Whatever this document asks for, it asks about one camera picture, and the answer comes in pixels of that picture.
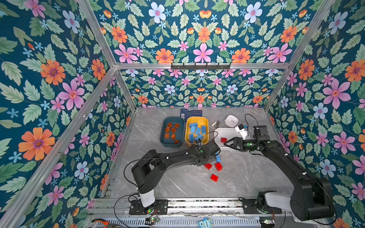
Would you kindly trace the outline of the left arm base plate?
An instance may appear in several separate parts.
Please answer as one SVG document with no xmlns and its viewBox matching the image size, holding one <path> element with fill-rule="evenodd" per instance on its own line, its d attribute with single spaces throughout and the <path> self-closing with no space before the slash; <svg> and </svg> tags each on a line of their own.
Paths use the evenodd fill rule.
<svg viewBox="0 0 365 228">
<path fill-rule="evenodd" d="M 129 215 L 166 215 L 168 202 L 167 199 L 157 199 L 152 205 L 145 208 L 139 199 L 135 199 L 131 203 Z"/>
</svg>

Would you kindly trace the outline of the light blue long lego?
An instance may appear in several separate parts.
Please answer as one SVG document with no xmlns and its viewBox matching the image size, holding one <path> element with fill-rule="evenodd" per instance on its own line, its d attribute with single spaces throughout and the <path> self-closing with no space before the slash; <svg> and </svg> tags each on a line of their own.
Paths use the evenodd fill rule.
<svg viewBox="0 0 365 228">
<path fill-rule="evenodd" d="M 198 124 L 197 124 L 197 123 L 190 123 L 190 124 L 189 124 L 189 127 L 190 127 L 190 128 L 192 128 L 193 126 L 197 127 L 197 126 L 198 126 Z"/>
</svg>

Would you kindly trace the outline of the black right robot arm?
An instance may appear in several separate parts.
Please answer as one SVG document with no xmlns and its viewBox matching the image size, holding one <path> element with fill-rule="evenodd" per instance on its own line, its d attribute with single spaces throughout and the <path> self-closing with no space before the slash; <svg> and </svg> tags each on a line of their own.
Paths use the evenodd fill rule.
<svg viewBox="0 0 365 228">
<path fill-rule="evenodd" d="M 293 185 L 291 195 L 273 191 L 259 192 L 256 203 L 258 211 L 266 212 L 278 208 L 291 212 L 300 221 L 325 219 L 336 215 L 331 183 L 308 172 L 278 141 L 244 140 L 234 137 L 224 145 L 241 152 L 261 152 L 280 168 Z"/>
</svg>

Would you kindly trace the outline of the red lego bottom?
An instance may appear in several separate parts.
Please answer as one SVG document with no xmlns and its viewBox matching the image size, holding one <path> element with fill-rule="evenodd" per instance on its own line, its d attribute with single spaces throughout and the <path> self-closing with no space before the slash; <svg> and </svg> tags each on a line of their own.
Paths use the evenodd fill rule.
<svg viewBox="0 0 365 228">
<path fill-rule="evenodd" d="M 210 177 L 210 179 L 212 181 L 214 181 L 214 182 L 217 182 L 219 180 L 219 177 L 217 175 L 215 175 L 215 174 L 212 174 L 211 177 Z"/>
</svg>

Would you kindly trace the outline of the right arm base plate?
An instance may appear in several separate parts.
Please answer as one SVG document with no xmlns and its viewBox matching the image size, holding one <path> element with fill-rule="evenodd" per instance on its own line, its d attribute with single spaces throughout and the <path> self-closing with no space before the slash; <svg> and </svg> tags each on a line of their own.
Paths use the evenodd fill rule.
<svg viewBox="0 0 365 228">
<path fill-rule="evenodd" d="M 242 203 L 242 208 L 245 214 L 282 214 L 279 208 L 270 207 L 267 205 L 258 206 L 257 199 L 239 198 Z"/>
</svg>

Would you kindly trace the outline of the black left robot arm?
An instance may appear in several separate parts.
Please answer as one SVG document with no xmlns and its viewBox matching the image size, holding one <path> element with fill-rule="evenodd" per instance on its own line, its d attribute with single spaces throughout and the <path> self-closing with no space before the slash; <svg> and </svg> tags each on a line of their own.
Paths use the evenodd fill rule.
<svg viewBox="0 0 365 228">
<path fill-rule="evenodd" d="M 186 165 L 204 166 L 212 162 L 220 151 L 214 141 L 172 153 L 148 151 L 131 169 L 142 206 L 149 208 L 155 204 L 154 189 L 166 171 Z"/>
</svg>

